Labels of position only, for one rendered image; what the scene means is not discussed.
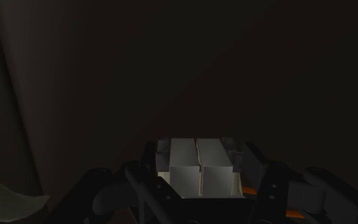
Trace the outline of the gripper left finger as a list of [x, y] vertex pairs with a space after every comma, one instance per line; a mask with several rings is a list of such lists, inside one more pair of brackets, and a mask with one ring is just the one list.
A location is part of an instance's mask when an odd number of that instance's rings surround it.
[[155, 142], [146, 143], [141, 159], [125, 162], [117, 172], [107, 168], [87, 171], [46, 218], [46, 224], [107, 224], [117, 210], [129, 208], [137, 224], [173, 224], [162, 202], [172, 193], [156, 175]]

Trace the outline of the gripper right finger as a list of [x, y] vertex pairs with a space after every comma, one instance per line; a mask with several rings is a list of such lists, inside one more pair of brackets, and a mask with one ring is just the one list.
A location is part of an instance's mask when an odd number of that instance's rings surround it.
[[287, 209], [311, 224], [358, 224], [358, 190], [332, 172], [308, 167], [294, 172], [268, 160], [256, 145], [242, 142], [242, 170], [256, 189], [255, 224], [283, 224]]

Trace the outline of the white grooved box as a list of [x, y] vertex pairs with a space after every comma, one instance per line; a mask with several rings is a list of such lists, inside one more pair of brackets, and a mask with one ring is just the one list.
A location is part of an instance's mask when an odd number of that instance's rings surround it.
[[182, 198], [242, 198], [242, 155], [220, 139], [172, 138], [157, 144], [156, 171]]

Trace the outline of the orange flat thing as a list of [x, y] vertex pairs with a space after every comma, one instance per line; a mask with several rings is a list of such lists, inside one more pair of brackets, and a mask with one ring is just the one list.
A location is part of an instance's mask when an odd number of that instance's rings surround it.
[[[253, 188], [249, 188], [249, 187], [242, 187], [242, 193], [245, 196], [250, 196], [250, 195], [257, 195], [257, 192], [255, 189]], [[287, 210], [286, 211], [286, 216], [288, 218], [301, 218], [301, 219], [305, 219], [305, 217], [299, 212], [299, 211], [295, 211], [295, 210]]]

